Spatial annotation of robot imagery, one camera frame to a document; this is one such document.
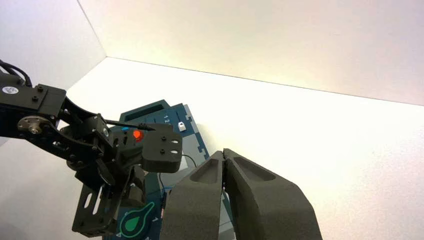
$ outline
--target green icon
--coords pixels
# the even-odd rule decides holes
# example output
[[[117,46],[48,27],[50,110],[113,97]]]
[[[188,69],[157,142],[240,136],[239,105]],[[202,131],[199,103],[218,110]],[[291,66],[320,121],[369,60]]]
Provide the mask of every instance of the green icon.
[[[144,230],[147,216],[154,207],[155,203],[149,202],[141,209],[126,212],[119,224],[122,236],[129,239],[138,236]]]

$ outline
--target white table surface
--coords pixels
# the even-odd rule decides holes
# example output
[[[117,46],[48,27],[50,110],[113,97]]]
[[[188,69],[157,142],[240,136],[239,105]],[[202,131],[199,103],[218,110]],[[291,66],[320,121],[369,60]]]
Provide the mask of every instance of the white table surface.
[[[114,58],[68,97],[112,120],[188,104],[210,154],[230,148],[296,183],[326,240],[424,236],[424,106]],[[0,158],[3,236],[85,239],[71,232],[82,184],[63,159],[16,139]]]

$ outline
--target bolt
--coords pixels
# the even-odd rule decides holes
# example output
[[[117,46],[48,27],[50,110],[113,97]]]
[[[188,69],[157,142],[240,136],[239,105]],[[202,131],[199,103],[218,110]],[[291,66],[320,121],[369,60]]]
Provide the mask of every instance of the bolt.
[[[28,130],[29,130],[29,132],[30,132],[30,133],[32,133],[32,134],[40,134],[40,133],[41,133],[41,128],[40,128],[40,126],[38,126],[38,125],[34,125],[34,124],[30,125],[30,126],[28,127]]]
[[[109,132],[106,128],[103,128],[103,134],[107,137],[109,137]]]

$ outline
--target rounded hole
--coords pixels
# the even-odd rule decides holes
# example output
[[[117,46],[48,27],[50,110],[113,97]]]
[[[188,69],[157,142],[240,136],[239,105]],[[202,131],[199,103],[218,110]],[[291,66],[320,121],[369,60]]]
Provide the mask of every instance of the rounded hole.
[[[88,196],[87,196],[87,199],[85,200],[85,204],[84,204],[84,208],[86,209],[89,205],[90,205],[90,200],[92,199],[92,193],[90,193]]]

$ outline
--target white label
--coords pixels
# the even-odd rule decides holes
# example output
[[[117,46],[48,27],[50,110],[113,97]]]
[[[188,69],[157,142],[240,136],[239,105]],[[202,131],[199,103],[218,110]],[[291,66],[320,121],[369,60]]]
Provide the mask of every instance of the white label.
[[[3,87],[2,90],[3,90],[3,93],[5,93],[5,94],[17,94],[17,93],[19,93],[19,90],[14,86],[5,86],[5,87]]]

